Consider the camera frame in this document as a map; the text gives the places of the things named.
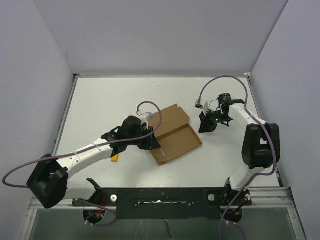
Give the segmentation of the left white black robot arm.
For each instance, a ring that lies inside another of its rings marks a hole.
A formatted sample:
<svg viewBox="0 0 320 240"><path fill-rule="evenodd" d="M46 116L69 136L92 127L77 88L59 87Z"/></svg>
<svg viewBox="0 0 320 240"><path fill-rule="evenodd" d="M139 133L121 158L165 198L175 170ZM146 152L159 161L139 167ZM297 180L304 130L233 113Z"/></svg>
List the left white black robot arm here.
<svg viewBox="0 0 320 240"><path fill-rule="evenodd" d="M152 117L150 112L129 116L121 126L81 149L60 156L43 156L29 177L27 187L45 209L69 199L97 205L102 199L102 188L92 178L84 182L71 181L71 178L99 161L123 153L129 146L146 151L159 149L155 128L149 125Z"/></svg>

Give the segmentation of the brown cardboard box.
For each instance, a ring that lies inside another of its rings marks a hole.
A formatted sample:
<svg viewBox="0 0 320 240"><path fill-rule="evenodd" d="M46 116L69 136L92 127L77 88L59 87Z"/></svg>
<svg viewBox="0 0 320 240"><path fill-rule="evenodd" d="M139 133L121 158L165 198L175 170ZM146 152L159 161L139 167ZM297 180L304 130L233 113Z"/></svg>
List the brown cardboard box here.
<svg viewBox="0 0 320 240"><path fill-rule="evenodd" d="M154 113L149 126L159 128L154 135L160 144L151 154L159 166L170 163L202 146L203 142L190 125L190 117L178 104Z"/></svg>

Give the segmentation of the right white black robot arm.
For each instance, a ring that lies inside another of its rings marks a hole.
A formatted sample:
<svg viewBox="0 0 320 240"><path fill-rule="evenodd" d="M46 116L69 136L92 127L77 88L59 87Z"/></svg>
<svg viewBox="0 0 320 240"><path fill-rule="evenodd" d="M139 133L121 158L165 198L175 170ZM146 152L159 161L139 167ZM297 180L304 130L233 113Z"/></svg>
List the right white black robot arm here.
<svg viewBox="0 0 320 240"><path fill-rule="evenodd" d="M228 179L230 185L222 192L223 200L232 205L258 176L271 176L280 160L280 128L268 123L247 109L247 102L232 99L229 93L218 96L218 108L213 111L206 101L198 99L195 107L201 109L199 133L212 133L219 124L229 127L236 122L244 131L241 157L244 165Z"/></svg>

